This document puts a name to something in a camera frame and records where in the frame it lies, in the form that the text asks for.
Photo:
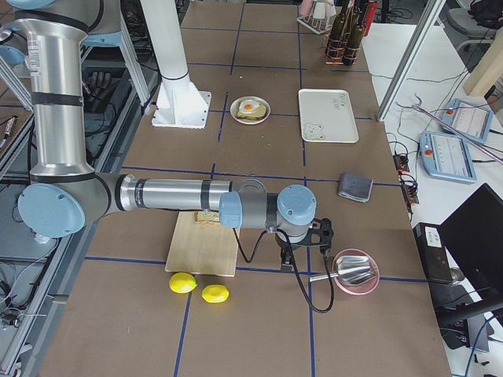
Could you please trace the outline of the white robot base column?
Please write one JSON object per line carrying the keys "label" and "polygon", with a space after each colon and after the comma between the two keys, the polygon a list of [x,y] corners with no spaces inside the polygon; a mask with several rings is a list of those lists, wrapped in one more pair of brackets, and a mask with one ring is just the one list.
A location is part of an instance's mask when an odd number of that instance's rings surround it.
{"label": "white robot base column", "polygon": [[145,0],[141,7],[162,79],[152,124],[203,129],[211,93],[199,91],[189,77],[175,2]]}

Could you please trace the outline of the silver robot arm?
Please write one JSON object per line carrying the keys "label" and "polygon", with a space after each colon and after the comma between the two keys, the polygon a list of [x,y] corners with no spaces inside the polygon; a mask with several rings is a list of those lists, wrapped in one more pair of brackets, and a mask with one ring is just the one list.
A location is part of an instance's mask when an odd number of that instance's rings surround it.
{"label": "silver robot arm", "polygon": [[82,61],[89,37],[122,39],[117,1],[15,1],[27,39],[38,161],[18,211],[35,232],[62,238],[109,214],[134,209],[216,212],[231,229],[274,234],[281,263],[295,268],[299,247],[327,256],[332,225],[315,216],[317,201],[302,185],[269,193],[263,184],[215,180],[137,179],[98,173],[86,159]]}

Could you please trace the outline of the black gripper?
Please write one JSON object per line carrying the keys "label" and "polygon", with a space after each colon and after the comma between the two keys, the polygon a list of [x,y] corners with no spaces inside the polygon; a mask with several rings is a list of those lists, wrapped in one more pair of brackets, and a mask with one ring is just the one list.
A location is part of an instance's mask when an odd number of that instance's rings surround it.
{"label": "black gripper", "polygon": [[282,230],[278,229],[275,240],[281,248],[281,271],[294,269],[294,250],[299,247],[318,247],[324,265],[328,267],[328,255],[332,248],[333,236],[332,222],[328,218],[315,218],[307,229],[307,233],[297,241],[290,236],[285,236]]}

